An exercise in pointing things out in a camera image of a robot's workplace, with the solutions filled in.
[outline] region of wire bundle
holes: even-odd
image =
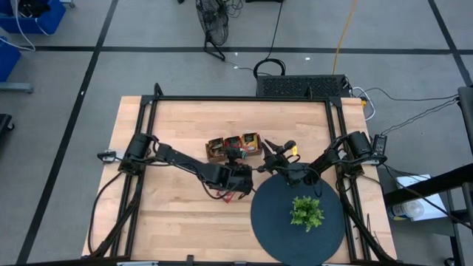
[[[404,127],[404,126],[407,126],[407,125],[409,125],[409,124],[411,124],[411,123],[414,123],[416,120],[421,119],[422,117],[426,117],[427,115],[430,115],[430,114],[432,114],[432,113],[434,113],[434,112],[438,112],[438,111],[440,111],[441,109],[443,109],[443,108],[445,108],[445,107],[447,107],[447,106],[451,106],[452,104],[455,104],[455,103],[457,103],[457,102],[458,102],[458,99],[455,97],[455,98],[453,98],[453,99],[451,99],[451,100],[448,100],[448,101],[445,102],[445,103],[442,103],[442,104],[437,105],[437,106],[435,106],[435,107],[429,108],[429,109],[427,109],[426,111],[421,112],[420,114],[415,115],[415,116],[409,118],[408,120],[404,121],[403,123],[400,123],[400,124],[398,124],[398,125],[391,126],[390,128],[388,128],[388,129],[382,131],[381,134],[382,134],[382,135],[386,135],[386,134],[388,134],[388,133],[390,133],[390,132],[392,132],[392,131],[398,130],[398,129]]]

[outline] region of yellow object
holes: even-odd
[[[358,0],[353,0],[352,6],[350,8],[350,14],[348,15],[347,23],[345,24],[345,28],[343,29],[343,33],[341,34],[340,41],[338,42],[337,51],[335,52],[335,60],[333,62],[333,70],[332,75],[335,74],[337,69],[337,60],[338,60],[338,51],[340,50],[341,43],[343,42],[343,38],[345,37],[345,33],[347,33],[348,25],[350,25],[350,21],[352,20],[353,12],[355,12],[356,3]]]

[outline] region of electronic device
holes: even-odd
[[[350,97],[350,90],[351,85],[345,75],[260,75],[256,96]]]
[[[228,15],[222,0],[196,0],[197,15],[205,33],[204,51],[224,61],[225,56],[220,52],[228,38]],[[212,44],[219,55],[207,50],[207,43]]]
[[[386,142],[387,136],[382,134],[376,134],[375,139],[372,143],[372,149],[374,150],[375,154],[384,155],[384,151],[386,150]]]

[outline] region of wooden tabletop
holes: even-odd
[[[367,133],[360,100],[347,98],[342,99],[342,103],[347,131]],[[122,97],[111,149],[124,151],[128,146],[139,105],[140,97]],[[334,123],[339,134],[338,121]],[[258,132],[278,144],[295,140],[301,162],[305,163],[315,160],[330,144],[323,103],[164,100],[157,104],[153,134],[162,143],[203,162],[207,161],[204,145],[210,139],[249,132]],[[245,162],[253,167],[260,166],[262,155],[249,157]],[[118,163],[104,166],[100,188],[117,174],[117,168]],[[366,176],[378,179],[375,167],[364,166],[364,171]],[[269,173],[254,172],[254,188],[258,189],[269,176]],[[335,187],[334,167],[325,171],[322,178]],[[95,212],[93,248],[97,248],[115,224],[123,181],[124,177],[121,177],[101,196]],[[148,167],[144,183],[132,259],[182,261],[192,254],[196,261],[276,261],[261,248],[251,228],[253,194],[229,204],[211,199],[195,176],[175,167]],[[357,183],[365,221],[366,215],[370,214],[373,235],[383,249],[396,258],[379,184],[364,178],[358,178]],[[128,225],[125,225],[119,254],[123,254],[127,233]],[[356,229],[353,229],[353,235],[357,257],[362,258]],[[84,254],[88,253],[85,245]],[[349,261],[345,237],[327,262]]]

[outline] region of small potted plant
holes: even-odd
[[[293,201],[294,208],[290,211],[293,219],[290,221],[291,225],[305,225],[305,231],[309,232],[315,226],[322,224],[324,216],[323,210],[319,209],[319,200],[310,197],[296,197]]]

